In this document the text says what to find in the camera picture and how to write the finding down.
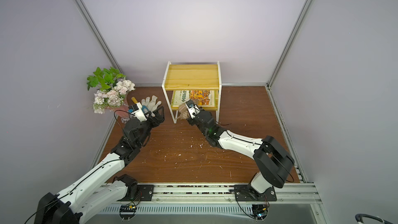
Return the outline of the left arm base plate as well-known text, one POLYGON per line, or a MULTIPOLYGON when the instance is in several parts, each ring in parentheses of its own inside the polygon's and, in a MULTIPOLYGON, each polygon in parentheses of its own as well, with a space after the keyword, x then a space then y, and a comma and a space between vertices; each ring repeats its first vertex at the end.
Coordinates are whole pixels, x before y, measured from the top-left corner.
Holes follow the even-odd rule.
POLYGON ((154 185, 133 185, 127 189, 125 197, 119 201, 144 201, 152 200, 154 185))

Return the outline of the yellow white bookshelf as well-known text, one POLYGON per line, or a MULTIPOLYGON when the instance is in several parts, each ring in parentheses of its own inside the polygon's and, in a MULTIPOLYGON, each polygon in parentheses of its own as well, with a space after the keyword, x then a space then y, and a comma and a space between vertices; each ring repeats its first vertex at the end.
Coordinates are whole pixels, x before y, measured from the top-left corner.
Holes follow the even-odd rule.
POLYGON ((177 122, 178 108, 172 107, 169 91, 175 90, 214 90, 216 92, 216 105, 210 111, 216 112, 216 120, 219 121, 220 103, 222 92, 221 66, 215 63, 176 63, 168 62, 161 88, 174 123, 177 122))

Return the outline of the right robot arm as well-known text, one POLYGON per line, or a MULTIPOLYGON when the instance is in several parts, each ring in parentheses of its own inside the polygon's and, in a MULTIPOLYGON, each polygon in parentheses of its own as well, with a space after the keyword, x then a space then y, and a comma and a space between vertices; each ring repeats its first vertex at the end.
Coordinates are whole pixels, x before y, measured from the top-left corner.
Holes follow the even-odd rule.
POLYGON ((271 187, 282 188, 291 176, 294 159, 274 137, 255 139, 233 133, 218 125, 208 111, 190 113, 187 121, 198 127, 212 147, 235 151, 254 160, 259 172, 250 182, 250 190, 262 194, 271 187))

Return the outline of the striped beige cloth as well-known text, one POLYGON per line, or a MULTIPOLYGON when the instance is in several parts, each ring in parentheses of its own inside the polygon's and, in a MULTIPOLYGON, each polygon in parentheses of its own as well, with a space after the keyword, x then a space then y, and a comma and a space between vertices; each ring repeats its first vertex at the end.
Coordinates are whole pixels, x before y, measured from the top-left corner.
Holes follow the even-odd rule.
POLYGON ((184 119, 190 118, 188 107, 185 103, 179 105, 178 112, 179 112, 179 115, 177 116, 177 119, 184 120, 184 119))

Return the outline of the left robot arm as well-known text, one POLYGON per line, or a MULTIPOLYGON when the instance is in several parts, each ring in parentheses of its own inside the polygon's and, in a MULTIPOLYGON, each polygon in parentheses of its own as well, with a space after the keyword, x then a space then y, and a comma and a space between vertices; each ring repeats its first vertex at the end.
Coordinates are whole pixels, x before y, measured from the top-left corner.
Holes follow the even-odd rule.
POLYGON ((153 186, 139 186, 129 175, 116 176, 145 147, 151 130, 164 122, 162 106, 143 112, 139 103, 130 107, 124 135, 106 157, 88 173, 57 194, 48 193, 31 216, 36 224, 85 224, 105 207, 127 201, 123 211, 131 219, 141 201, 151 200, 153 186))

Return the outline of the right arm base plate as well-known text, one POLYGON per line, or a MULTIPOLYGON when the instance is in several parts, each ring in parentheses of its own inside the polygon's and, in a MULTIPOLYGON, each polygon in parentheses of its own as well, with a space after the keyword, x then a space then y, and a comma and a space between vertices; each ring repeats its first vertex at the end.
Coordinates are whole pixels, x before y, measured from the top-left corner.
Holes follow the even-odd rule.
POLYGON ((259 193, 249 185, 234 185, 231 192, 234 192, 235 199, 238 201, 277 201, 276 192, 273 186, 267 188, 265 192, 259 193))

